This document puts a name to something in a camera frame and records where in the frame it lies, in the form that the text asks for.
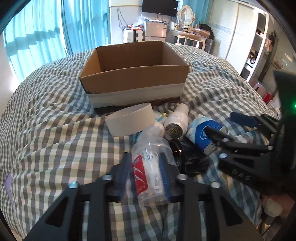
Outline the blue white tissue pack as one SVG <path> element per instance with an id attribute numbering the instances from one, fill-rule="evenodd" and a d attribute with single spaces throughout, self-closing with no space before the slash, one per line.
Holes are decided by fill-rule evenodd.
<path id="1" fill-rule="evenodd" d="M 215 150 L 215 145 L 207 137 L 205 133 L 206 127 L 211 127 L 223 133 L 227 133 L 228 129 L 224 125 L 201 114 L 198 114 L 198 116 L 189 124 L 186 137 L 205 155 L 209 155 Z"/>

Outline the black round sunglasses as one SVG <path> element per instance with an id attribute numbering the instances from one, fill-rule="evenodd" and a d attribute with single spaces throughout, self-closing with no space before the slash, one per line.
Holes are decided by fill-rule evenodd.
<path id="1" fill-rule="evenodd" d="M 169 145 L 181 174 L 195 177 L 207 171 L 208 156 L 188 138 L 184 138 L 182 141 L 172 139 L 169 141 Z"/>

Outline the white small hair dryer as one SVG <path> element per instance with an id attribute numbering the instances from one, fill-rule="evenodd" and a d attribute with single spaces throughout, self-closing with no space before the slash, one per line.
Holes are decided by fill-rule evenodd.
<path id="1" fill-rule="evenodd" d="M 167 140 L 181 140 L 187 132 L 189 108 L 186 104 L 178 104 L 164 123 Z"/>

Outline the clear plastic cotton swab container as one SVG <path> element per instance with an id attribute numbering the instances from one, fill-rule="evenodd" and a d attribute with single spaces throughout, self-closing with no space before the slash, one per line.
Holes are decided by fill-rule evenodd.
<path id="1" fill-rule="evenodd" d="M 161 137 L 139 139 L 132 148 L 132 169 L 138 203 L 158 206 L 168 202 L 159 167 L 161 154 L 169 164 L 176 165 L 169 142 Z"/>

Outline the white tape roll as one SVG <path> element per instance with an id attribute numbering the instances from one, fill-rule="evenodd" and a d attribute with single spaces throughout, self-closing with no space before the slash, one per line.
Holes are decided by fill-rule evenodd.
<path id="1" fill-rule="evenodd" d="M 152 105 L 137 104 L 116 111 L 105 118 L 108 130 L 114 137 L 138 133 L 156 122 Z"/>

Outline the pink plastic stool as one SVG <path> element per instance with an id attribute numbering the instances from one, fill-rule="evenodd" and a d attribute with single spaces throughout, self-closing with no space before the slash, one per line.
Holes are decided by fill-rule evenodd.
<path id="1" fill-rule="evenodd" d="M 262 86 L 260 83 L 256 83 L 253 88 L 262 98 L 265 97 L 267 91 L 264 86 Z"/>

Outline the purple quilt label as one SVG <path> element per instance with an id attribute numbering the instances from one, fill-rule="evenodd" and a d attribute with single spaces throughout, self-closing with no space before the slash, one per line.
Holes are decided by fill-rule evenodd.
<path id="1" fill-rule="evenodd" d="M 6 180 L 5 180 L 5 189 L 7 196 L 10 200 L 10 203 L 13 204 L 13 190 L 12 190 L 12 176 L 11 172 L 7 175 Z"/>

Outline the white sliding wardrobe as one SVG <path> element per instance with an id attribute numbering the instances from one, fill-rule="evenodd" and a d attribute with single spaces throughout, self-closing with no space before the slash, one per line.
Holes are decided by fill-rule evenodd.
<path id="1" fill-rule="evenodd" d="M 269 13 L 255 1 L 213 1 L 209 19 L 214 34 L 212 54 L 250 81 L 262 60 L 268 24 Z"/>

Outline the white dressing table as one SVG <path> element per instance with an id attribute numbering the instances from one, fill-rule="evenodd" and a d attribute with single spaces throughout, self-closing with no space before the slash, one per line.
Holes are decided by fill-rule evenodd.
<path id="1" fill-rule="evenodd" d="M 209 39 L 210 32 L 201 28 L 194 28 L 193 31 L 185 30 L 167 30 L 165 41 L 177 45 L 187 45 L 189 40 L 196 42 L 196 48 L 205 50 L 206 40 Z"/>

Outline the oval vanity mirror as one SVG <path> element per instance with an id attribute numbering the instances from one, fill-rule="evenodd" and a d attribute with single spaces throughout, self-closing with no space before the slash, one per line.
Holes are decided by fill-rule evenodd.
<path id="1" fill-rule="evenodd" d="M 195 20 L 195 14 L 189 5 L 183 6 L 178 11 L 179 20 L 184 24 L 184 26 L 191 25 Z"/>

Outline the right turquoise curtain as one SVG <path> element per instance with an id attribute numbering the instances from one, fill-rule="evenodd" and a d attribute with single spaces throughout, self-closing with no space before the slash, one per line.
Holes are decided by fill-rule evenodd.
<path id="1" fill-rule="evenodd" d="M 209 24 L 213 0 L 183 0 L 183 5 L 188 5 L 195 15 L 193 25 Z"/>

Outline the turquoise curtain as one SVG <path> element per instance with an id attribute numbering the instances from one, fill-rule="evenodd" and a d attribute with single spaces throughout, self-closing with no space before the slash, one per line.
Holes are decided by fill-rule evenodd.
<path id="1" fill-rule="evenodd" d="M 109 1 L 62 1 L 61 14 L 68 54 L 110 44 Z"/>
<path id="2" fill-rule="evenodd" d="M 61 1 L 30 1 L 4 29 L 4 46 L 19 81 L 44 64 L 66 57 Z"/>
<path id="3" fill-rule="evenodd" d="M 183 0 L 183 5 L 188 5 L 195 15 L 193 25 L 209 24 L 213 0 Z"/>

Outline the white suitcase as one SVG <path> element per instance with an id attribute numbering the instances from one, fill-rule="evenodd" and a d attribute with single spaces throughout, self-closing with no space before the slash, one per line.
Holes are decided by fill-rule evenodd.
<path id="1" fill-rule="evenodd" d="M 123 43 L 133 43 L 143 41 L 142 29 L 124 29 L 123 30 Z"/>

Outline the middle turquoise curtain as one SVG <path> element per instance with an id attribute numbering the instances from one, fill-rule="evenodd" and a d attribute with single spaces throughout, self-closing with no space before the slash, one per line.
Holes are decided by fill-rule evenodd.
<path id="1" fill-rule="evenodd" d="M 61 14 L 68 54 L 110 44 L 109 1 L 62 1 Z"/>

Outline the black wall television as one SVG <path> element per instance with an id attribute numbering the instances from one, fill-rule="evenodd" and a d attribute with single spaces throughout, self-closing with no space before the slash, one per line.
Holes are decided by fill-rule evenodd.
<path id="1" fill-rule="evenodd" d="M 179 2 L 174 0 L 143 0 L 142 12 L 175 17 L 178 4 Z"/>

